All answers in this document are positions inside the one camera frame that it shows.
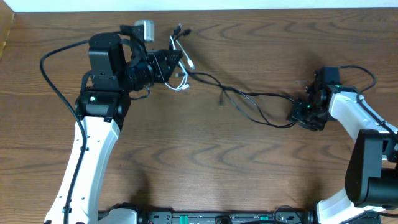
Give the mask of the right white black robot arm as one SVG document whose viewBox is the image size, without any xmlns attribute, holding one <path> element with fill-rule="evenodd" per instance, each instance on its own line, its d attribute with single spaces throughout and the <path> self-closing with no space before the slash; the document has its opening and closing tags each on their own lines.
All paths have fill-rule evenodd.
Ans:
<svg viewBox="0 0 398 224">
<path fill-rule="evenodd" d="M 311 131 L 337 121 L 354 141 L 345 186 L 304 213 L 302 223 L 379 223 L 393 218 L 397 208 L 397 127 L 382 119 L 366 102 L 363 91 L 340 82 L 340 67 L 315 71 L 306 88 L 308 98 L 297 99 L 288 120 Z"/>
</svg>

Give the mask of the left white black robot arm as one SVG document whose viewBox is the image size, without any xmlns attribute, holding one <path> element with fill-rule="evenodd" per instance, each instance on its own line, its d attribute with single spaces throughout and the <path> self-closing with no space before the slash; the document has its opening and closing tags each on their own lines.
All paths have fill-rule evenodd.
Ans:
<svg viewBox="0 0 398 224">
<path fill-rule="evenodd" d="M 86 41 L 91 68 L 69 106 L 75 137 L 60 190 L 45 223 L 146 223 L 147 215 L 121 204 L 100 212 L 98 204 L 109 157 L 131 105 L 131 92 L 165 83 L 182 58 L 179 50 L 147 50 L 154 23 L 137 21 Z"/>
</svg>

